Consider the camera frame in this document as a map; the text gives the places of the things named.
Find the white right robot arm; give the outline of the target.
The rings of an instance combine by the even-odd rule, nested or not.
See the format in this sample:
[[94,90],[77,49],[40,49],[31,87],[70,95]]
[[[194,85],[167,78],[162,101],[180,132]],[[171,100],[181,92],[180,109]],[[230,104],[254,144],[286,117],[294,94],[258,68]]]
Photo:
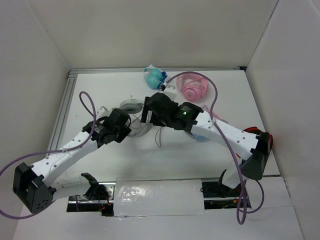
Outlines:
[[263,178],[273,144],[273,137],[268,132],[251,133],[238,129],[211,117],[191,102],[178,104],[160,92],[144,99],[142,115],[148,113],[151,113],[150,122],[155,126],[200,135],[232,151],[235,164],[225,170],[218,184],[223,196],[230,196],[244,180]]

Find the white grey headphones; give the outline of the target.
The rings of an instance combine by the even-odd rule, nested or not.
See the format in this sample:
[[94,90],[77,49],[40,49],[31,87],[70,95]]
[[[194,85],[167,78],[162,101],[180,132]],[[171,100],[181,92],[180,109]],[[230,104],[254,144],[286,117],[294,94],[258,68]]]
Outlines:
[[152,124],[150,123],[150,113],[147,115],[146,123],[141,122],[143,108],[144,101],[134,98],[126,99],[122,101],[119,105],[119,109],[123,110],[130,116],[133,116],[131,124],[137,122],[137,126],[130,126],[131,133],[128,136],[131,138],[142,137],[146,135],[152,128]]

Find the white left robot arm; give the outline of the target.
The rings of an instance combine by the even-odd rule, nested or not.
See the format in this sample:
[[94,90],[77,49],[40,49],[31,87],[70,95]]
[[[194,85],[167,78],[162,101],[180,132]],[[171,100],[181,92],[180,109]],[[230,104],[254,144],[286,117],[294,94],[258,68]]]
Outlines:
[[89,173],[71,179],[58,177],[77,161],[111,142],[120,143],[131,132],[129,114],[114,108],[96,123],[88,123],[58,153],[28,166],[21,163],[15,168],[13,192],[32,214],[38,214],[53,201],[72,195],[83,195],[92,200],[98,195],[107,196],[106,188]]

